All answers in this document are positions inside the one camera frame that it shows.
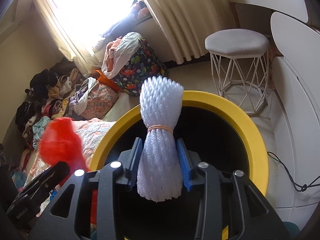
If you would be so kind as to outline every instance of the blue gripper pad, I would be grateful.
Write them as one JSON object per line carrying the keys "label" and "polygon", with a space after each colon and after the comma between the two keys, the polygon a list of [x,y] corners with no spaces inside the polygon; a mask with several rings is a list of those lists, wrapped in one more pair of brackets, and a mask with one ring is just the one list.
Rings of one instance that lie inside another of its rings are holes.
{"label": "blue gripper pad", "polygon": [[125,167],[125,170],[130,171],[128,178],[130,189],[132,189],[137,184],[138,166],[142,154],[142,149],[142,140],[137,137],[133,143],[133,147],[131,149],[128,162]]}
{"label": "blue gripper pad", "polygon": [[178,152],[180,169],[182,173],[183,185],[188,191],[191,191],[193,187],[192,174],[195,172],[192,162],[190,160],[186,146],[184,145],[183,139],[180,138],[176,141],[176,149]]}

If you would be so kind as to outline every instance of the dinosaur print bag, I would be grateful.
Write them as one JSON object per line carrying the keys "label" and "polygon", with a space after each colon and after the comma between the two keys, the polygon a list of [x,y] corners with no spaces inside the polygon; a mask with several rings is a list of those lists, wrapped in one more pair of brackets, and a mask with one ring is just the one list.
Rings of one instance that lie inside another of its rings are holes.
{"label": "dinosaur print bag", "polygon": [[140,47],[113,81],[130,96],[140,95],[145,79],[152,76],[166,76],[167,68],[156,56],[145,39],[139,39]]}

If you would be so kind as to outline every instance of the window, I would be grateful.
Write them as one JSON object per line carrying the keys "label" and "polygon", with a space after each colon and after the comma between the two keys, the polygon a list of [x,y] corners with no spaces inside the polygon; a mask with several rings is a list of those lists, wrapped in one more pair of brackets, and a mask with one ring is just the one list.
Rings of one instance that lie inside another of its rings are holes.
{"label": "window", "polygon": [[54,0],[69,31],[81,37],[87,49],[98,41],[99,34],[120,21],[130,11],[134,0]]}

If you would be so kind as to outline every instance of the yellow ring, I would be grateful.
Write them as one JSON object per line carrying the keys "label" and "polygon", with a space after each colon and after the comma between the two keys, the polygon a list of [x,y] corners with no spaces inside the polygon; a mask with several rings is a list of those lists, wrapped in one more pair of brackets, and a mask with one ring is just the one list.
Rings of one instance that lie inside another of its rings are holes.
{"label": "yellow ring", "polygon": [[[248,155],[249,178],[265,196],[269,178],[267,151],[260,132],[250,117],[229,100],[201,91],[184,91],[182,106],[199,107],[211,111],[226,120],[236,130]],[[103,167],[114,144],[140,119],[140,105],[138,105],[110,128],[93,154],[89,167],[91,171]]]}

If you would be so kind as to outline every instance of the white foam net bundle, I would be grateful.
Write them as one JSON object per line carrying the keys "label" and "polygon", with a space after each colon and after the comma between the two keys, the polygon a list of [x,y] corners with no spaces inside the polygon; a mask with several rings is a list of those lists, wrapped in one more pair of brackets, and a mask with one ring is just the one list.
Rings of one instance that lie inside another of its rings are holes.
{"label": "white foam net bundle", "polygon": [[[163,125],[173,130],[180,116],[182,95],[183,87],[168,78],[145,80],[140,93],[140,112],[146,127]],[[170,131],[148,132],[138,167],[137,188],[142,197],[156,202],[181,195],[181,170]]]}

